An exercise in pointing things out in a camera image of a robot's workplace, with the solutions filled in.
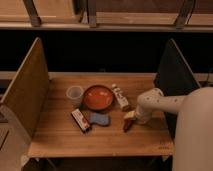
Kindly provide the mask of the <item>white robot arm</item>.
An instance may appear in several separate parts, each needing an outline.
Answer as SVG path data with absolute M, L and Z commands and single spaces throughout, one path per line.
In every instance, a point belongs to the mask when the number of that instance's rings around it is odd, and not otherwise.
M 147 123 L 156 110 L 177 115 L 172 171 L 213 171 L 213 87 L 165 96 L 159 88 L 140 94 L 124 120 Z

